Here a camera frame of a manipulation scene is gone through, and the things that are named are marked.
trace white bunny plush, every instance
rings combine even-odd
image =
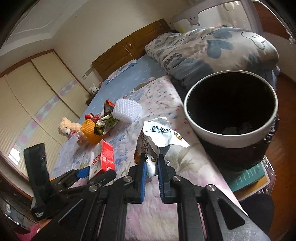
[[[91,93],[92,93],[92,94],[96,93],[98,89],[99,89],[99,88],[96,87],[94,84],[93,84],[92,87],[89,88],[89,90],[91,90]]]

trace wooden headboard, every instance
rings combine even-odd
[[[168,32],[171,32],[170,27],[164,19],[160,19],[133,32],[113,45],[92,62],[92,65],[105,80],[111,73],[127,62],[145,55],[145,46],[159,35]]]

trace pillow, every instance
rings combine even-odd
[[[127,70],[128,68],[134,66],[136,64],[136,60],[132,59],[125,65],[121,66],[118,70],[114,71],[112,74],[109,75],[108,79],[106,79],[106,84],[110,83],[111,80],[113,80],[115,77],[120,75],[123,71]]]
[[[232,69],[253,73],[274,70],[279,60],[275,47],[262,36],[232,27],[165,33],[151,41],[145,50],[187,90],[212,73]]]

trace book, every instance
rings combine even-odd
[[[262,162],[242,172],[222,170],[221,173],[239,201],[251,196],[270,183]]]

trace black trash bag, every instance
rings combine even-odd
[[[231,171],[243,171],[262,161],[278,126],[279,116],[277,114],[268,135],[256,144],[244,148],[225,148],[211,144],[200,137],[198,139],[217,167]]]

